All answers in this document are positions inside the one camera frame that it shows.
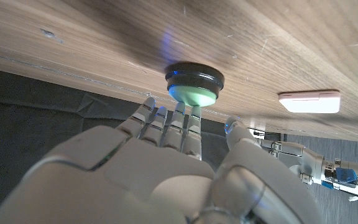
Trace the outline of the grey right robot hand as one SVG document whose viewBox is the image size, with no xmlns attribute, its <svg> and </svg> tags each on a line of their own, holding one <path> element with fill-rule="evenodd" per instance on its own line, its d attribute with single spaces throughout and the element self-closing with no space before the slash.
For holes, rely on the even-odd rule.
<svg viewBox="0 0 358 224">
<path fill-rule="evenodd" d="M 0 204 L 0 223 L 321 223 L 300 179 L 244 123 L 225 124 L 218 170 L 201 158 L 201 110 L 147 98 L 116 128 L 55 146 Z"/>
</svg>

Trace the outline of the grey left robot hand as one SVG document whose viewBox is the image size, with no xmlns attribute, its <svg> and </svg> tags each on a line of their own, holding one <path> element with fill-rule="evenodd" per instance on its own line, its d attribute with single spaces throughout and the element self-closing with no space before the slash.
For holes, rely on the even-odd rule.
<svg viewBox="0 0 358 224">
<path fill-rule="evenodd" d="M 286 141 L 257 139 L 260 146 L 285 164 L 305 184 L 322 183 L 324 157 L 311 149 Z"/>
</svg>

